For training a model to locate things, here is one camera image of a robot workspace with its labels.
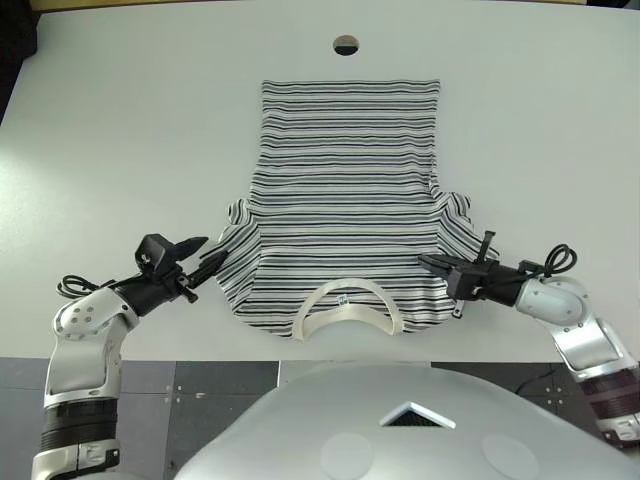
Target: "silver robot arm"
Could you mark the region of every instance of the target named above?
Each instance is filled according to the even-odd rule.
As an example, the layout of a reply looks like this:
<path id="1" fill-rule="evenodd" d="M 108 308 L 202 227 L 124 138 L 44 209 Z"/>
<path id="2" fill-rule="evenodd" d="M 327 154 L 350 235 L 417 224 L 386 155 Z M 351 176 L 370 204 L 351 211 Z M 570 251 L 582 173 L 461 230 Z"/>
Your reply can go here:
<path id="1" fill-rule="evenodd" d="M 486 232 L 473 261 L 449 255 L 419 260 L 447 281 L 447 294 L 458 302 L 492 300 L 536 318 L 585 393 L 605 441 L 619 448 L 640 445 L 638 362 L 611 326 L 596 317 L 584 287 L 554 276 L 576 264 L 576 253 L 558 245 L 544 265 L 523 260 L 517 269 L 505 267 L 485 258 L 493 235 Z"/>
<path id="2" fill-rule="evenodd" d="M 573 379 L 590 402 L 605 440 L 640 442 L 640 369 L 613 328 L 596 317 L 584 287 L 569 277 L 531 279 L 515 308 L 553 336 Z"/>
<path id="3" fill-rule="evenodd" d="M 90 285 L 85 288 L 95 290 L 92 293 L 58 286 L 60 293 L 75 300 L 53 320 L 56 348 L 49 362 L 45 425 L 32 480 L 137 478 L 105 472 L 120 460 L 116 439 L 120 348 L 140 318 L 158 306 L 179 296 L 190 303 L 197 300 L 191 289 L 213 276 L 227 253 L 206 256 L 190 275 L 177 261 L 191 256 L 206 240 L 198 237 L 173 245 L 158 234 L 147 235 L 135 255 L 139 275 L 102 287 L 72 276 L 73 285 Z"/>

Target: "hole in table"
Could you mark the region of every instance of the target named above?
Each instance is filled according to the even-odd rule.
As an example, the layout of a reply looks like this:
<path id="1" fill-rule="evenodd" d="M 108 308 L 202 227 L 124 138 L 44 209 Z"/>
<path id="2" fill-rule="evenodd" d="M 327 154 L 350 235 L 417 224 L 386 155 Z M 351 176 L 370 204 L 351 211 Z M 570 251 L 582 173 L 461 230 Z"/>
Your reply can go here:
<path id="1" fill-rule="evenodd" d="M 353 55 L 360 48 L 358 39 L 352 35 L 340 35 L 333 41 L 333 50 L 342 56 Z"/>

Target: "black cable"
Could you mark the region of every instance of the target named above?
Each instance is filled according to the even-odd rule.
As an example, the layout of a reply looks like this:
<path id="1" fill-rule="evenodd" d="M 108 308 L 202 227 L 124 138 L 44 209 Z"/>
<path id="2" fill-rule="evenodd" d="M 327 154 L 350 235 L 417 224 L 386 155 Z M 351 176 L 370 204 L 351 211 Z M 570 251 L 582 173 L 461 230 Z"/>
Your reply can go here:
<path id="1" fill-rule="evenodd" d="M 550 375 L 553 375 L 554 373 L 556 373 L 556 370 L 558 369 L 557 366 L 551 366 L 549 367 L 549 370 L 546 373 L 543 373 L 542 375 L 538 375 L 537 377 L 534 378 L 530 378 L 529 380 L 526 380 L 524 382 L 522 382 L 518 388 L 516 388 L 513 393 L 515 393 L 516 395 L 520 395 L 520 392 L 522 391 L 522 389 L 524 389 L 524 387 L 526 387 L 527 385 L 530 385 L 533 382 L 537 382 L 538 380 L 542 380 L 543 378 L 547 378 Z"/>
<path id="2" fill-rule="evenodd" d="M 544 276 L 549 278 L 551 275 L 568 272 L 576 266 L 576 263 L 578 263 L 578 254 L 575 250 L 566 243 L 556 245 L 551 249 L 544 262 Z"/>
<path id="3" fill-rule="evenodd" d="M 62 280 L 56 286 L 56 291 L 63 297 L 75 300 L 80 297 L 85 297 L 91 292 L 94 292 L 102 287 L 115 283 L 115 280 L 109 280 L 102 285 L 96 285 L 91 283 L 86 278 L 82 278 L 78 275 L 65 275 Z"/>

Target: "white table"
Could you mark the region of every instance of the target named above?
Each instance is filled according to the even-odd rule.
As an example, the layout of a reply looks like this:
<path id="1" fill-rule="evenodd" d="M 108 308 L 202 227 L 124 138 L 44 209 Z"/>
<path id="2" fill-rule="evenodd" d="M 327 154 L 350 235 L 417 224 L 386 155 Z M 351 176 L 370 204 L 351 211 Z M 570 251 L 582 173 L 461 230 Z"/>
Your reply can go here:
<path id="1" fill-rule="evenodd" d="M 0 355 L 49 355 L 63 274 L 132 274 L 145 233 L 218 237 L 248 193 L 262 79 L 434 77 L 443 187 L 471 197 L 506 264 L 572 245 L 572 275 L 640 355 L 635 12 L 221 2 L 49 14 L 38 30 L 0 128 Z M 340 34 L 359 39 L 356 55 L 333 52 Z M 497 305 L 418 335 L 343 324 L 301 344 L 234 319 L 215 282 L 199 293 L 145 318 L 125 357 L 559 360 L 542 327 Z"/>

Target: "gray floor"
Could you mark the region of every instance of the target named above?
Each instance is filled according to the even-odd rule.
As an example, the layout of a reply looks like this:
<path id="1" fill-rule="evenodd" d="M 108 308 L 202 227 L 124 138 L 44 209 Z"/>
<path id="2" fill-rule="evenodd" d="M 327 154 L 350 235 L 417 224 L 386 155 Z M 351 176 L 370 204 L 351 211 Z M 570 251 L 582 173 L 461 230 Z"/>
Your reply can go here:
<path id="1" fill-rule="evenodd" d="M 200 448 L 258 398 L 304 374 L 316 362 L 125 362 L 119 404 L 120 470 L 171 480 Z M 549 371 L 550 364 L 456 364 L 508 390 Z M 0 478 L 26 479 L 42 426 L 46 360 L 0 358 Z M 522 396 L 599 435 L 580 389 L 563 366 L 537 379 Z"/>

